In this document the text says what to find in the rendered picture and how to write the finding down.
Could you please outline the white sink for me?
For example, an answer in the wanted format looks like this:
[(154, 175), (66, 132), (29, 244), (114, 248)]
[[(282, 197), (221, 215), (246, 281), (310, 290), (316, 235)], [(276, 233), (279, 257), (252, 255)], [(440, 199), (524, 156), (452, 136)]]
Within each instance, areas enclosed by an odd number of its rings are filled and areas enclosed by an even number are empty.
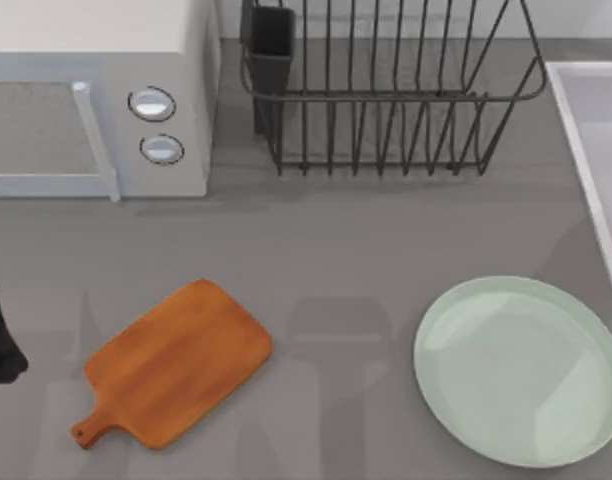
[(612, 61), (546, 69), (612, 284)]

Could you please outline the pale green plate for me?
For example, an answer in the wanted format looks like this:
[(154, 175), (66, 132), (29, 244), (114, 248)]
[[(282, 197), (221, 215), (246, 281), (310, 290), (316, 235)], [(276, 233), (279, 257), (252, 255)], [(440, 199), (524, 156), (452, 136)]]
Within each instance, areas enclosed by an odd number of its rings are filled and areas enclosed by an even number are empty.
[(568, 466), (612, 440), (612, 333), (575, 296), (542, 281), (485, 276), (423, 314), (412, 368), (437, 421), (511, 466)]

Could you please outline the wooden cutting board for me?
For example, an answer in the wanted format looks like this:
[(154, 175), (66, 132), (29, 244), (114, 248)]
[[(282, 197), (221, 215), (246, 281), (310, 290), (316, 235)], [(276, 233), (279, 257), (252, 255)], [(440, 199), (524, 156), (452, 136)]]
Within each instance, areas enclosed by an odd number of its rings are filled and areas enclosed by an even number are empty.
[(96, 405), (71, 435), (89, 449), (121, 429), (147, 448), (165, 448), (244, 385), (273, 350), (271, 334), (229, 293), (193, 281), (86, 361)]

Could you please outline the dark cutlery holder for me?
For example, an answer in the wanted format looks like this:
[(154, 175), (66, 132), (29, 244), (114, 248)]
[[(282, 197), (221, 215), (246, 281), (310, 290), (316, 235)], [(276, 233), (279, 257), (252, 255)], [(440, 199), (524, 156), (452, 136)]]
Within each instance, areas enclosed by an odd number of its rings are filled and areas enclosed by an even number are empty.
[(240, 43), (252, 81), (254, 132), (272, 131), (276, 102), (266, 96), (285, 95), (295, 43), (295, 11), (280, 6), (260, 5), (257, 0), (241, 0)]

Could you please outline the large microwave knob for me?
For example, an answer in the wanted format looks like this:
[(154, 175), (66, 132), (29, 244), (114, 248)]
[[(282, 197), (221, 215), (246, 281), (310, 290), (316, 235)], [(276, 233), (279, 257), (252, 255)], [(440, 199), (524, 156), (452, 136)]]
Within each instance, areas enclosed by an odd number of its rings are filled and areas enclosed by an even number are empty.
[(164, 122), (176, 112), (176, 102), (165, 90), (148, 86), (139, 91), (133, 91), (127, 99), (130, 111), (140, 120), (146, 122)]

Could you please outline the small microwave knob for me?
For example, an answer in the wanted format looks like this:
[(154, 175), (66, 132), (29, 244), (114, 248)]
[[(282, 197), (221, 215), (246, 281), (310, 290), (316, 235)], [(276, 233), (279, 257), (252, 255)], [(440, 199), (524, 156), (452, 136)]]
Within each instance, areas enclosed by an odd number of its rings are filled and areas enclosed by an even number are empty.
[(185, 154), (182, 143), (177, 138), (166, 134), (142, 138), (139, 150), (150, 163), (164, 166), (178, 163)]

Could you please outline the pale microwave oven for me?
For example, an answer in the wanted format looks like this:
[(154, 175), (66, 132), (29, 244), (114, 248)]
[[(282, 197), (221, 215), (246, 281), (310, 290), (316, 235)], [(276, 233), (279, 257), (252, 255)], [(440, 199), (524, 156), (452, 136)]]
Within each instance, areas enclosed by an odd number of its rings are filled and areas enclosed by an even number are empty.
[[(221, 70), (215, 0), (0, 0), (0, 198), (106, 197), (71, 85), (91, 84), (121, 199), (206, 193)], [(146, 122), (129, 109), (148, 86), (176, 112)], [(155, 165), (142, 138), (184, 146)]]

